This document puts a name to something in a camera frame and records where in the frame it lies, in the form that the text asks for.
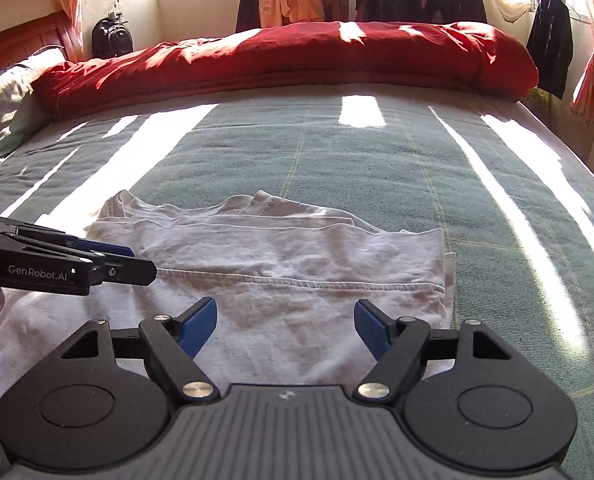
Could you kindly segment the white printed t-shirt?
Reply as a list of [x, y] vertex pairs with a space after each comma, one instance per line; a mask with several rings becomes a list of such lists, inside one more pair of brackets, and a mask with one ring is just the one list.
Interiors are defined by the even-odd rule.
[[197, 364], [232, 382], [353, 388], [373, 358], [353, 327], [366, 299], [392, 316], [451, 324], [455, 257], [439, 229], [387, 232], [347, 211], [258, 192], [204, 209], [107, 200], [90, 240], [156, 264], [146, 287], [103, 284], [85, 297], [8, 290], [0, 315], [0, 396], [84, 322], [134, 327], [216, 300], [216, 330]]

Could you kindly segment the green plaid pillow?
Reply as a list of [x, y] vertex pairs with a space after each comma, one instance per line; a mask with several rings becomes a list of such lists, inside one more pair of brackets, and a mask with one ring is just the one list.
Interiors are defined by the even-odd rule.
[[48, 68], [65, 61], [64, 49], [51, 46], [0, 70], [0, 159], [50, 124], [32, 83]]

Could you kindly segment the green plaid bed blanket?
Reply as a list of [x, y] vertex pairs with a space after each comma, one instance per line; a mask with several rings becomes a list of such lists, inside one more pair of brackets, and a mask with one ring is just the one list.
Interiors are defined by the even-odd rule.
[[55, 122], [0, 164], [0, 216], [80, 237], [124, 191], [184, 210], [265, 192], [441, 230], [447, 328], [477, 318], [574, 399], [564, 467], [594, 479], [594, 177], [527, 108], [383, 84], [225, 92]]

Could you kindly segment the wooden headboard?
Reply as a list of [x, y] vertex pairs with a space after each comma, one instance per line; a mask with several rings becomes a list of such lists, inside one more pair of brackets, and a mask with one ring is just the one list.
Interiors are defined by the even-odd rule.
[[67, 61], [84, 59], [74, 26], [64, 11], [55, 12], [0, 32], [0, 70], [48, 47], [60, 47]]

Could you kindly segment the black backpack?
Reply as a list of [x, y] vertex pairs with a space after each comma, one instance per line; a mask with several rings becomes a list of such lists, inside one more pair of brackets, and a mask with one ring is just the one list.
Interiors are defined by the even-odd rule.
[[112, 12], [92, 28], [93, 58], [117, 58], [134, 50], [134, 40], [120, 12]]

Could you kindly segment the red duvet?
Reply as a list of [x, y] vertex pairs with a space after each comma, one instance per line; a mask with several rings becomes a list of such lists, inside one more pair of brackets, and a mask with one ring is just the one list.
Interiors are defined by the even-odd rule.
[[524, 45], [488, 24], [304, 22], [63, 62], [32, 90], [49, 116], [66, 120], [180, 96], [301, 84], [397, 84], [516, 102], [538, 82]]

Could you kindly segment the orange hanging garment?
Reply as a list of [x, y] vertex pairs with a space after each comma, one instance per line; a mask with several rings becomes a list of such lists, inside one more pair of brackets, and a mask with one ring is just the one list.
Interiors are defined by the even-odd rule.
[[262, 28], [279, 27], [284, 23], [323, 22], [323, 0], [258, 0]]

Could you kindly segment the black hanging jacket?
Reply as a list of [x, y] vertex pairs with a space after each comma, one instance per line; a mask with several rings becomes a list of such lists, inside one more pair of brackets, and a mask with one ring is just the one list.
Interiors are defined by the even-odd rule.
[[569, 10], [562, 0], [540, 1], [526, 48], [538, 69], [538, 87], [561, 100], [574, 56]]

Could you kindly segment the cream hanging garment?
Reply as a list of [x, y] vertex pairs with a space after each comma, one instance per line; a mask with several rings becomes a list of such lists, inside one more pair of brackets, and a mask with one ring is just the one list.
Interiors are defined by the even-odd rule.
[[506, 23], [516, 23], [532, 10], [531, 0], [493, 0]]

